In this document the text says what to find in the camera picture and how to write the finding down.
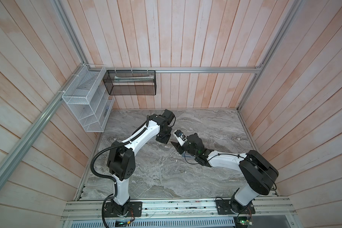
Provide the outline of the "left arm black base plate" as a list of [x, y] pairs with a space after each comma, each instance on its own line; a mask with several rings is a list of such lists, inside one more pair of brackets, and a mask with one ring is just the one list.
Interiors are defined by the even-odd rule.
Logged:
[[124, 205], [119, 205], [113, 200], [106, 202], [103, 208], [103, 215], [105, 218], [140, 217], [142, 215], [143, 203], [141, 201], [130, 201]]

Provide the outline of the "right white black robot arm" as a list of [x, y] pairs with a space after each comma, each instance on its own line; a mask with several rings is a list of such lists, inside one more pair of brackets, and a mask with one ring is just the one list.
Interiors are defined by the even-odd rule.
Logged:
[[243, 174], [247, 183], [236, 190], [228, 202], [232, 212], [245, 212], [257, 196], [267, 196], [271, 190], [276, 189], [275, 181], [279, 172], [259, 152], [222, 153], [207, 149], [197, 133], [185, 136], [181, 130], [177, 130], [173, 134], [177, 142], [172, 142], [172, 145], [179, 154], [191, 155], [195, 165], [227, 168]]

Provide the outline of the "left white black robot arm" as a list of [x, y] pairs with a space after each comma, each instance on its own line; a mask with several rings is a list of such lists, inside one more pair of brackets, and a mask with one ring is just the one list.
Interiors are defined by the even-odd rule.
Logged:
[[120, 206], [130, 199], [129, 178], [135, 171], [135, 157], [140, 149], [152, 138], [157, 142], [167, 144], [171, 137], [172, 121], [175, 115], [170, 110], [164, 110], [161, 115], [148, 116], [145, 123], [132, 136], [122, 142], [114, 142], [109, 151], [107, 166], [116, 181], [116, 196], [114, 202]]

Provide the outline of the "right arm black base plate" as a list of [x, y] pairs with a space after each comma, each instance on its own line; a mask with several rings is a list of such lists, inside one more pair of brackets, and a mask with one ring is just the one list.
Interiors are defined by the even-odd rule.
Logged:
[[216, 208], [219, 215], [232, 215], [232, 214], [255, 214], [256, 210], [253, 202], [249, 202], [248, 205], [240, 205], [234, 199], [222, 199], [217, 197], [215, 199]]

